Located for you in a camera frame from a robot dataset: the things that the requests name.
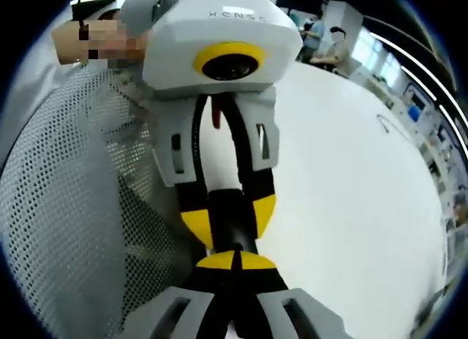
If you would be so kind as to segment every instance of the white camera housing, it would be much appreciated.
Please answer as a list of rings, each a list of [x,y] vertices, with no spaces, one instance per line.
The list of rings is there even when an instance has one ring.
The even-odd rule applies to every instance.
[[[120,16],[130,33],[149,30],[143,80],[162,98],[264,91],[282,78],[302,47],[296,25],[269,0],[159,0],[157,8],[167,10],[161,17],[156,3],[126,0]],[[224,52],[214,52],[219,45]],[[257,58],[256,71],[235,80],[200,71],[201,53],[208,60],[229,50],[262,60]]]

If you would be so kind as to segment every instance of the camera lens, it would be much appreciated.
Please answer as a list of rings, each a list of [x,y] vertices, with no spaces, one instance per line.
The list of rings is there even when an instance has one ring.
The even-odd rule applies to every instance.
[[[208,61],[203,74],[212,80],[234,81],[247,77],[258,69],[258,61],[244,54],[227,54]]]

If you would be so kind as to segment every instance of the gray mesh fabric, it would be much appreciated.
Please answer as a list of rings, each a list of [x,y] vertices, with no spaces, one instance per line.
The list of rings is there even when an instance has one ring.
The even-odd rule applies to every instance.
[[[125,72],[80,69],[28,122],[0,178],[1,247],[56,338],[113,338],[191,267],[141,96]]]

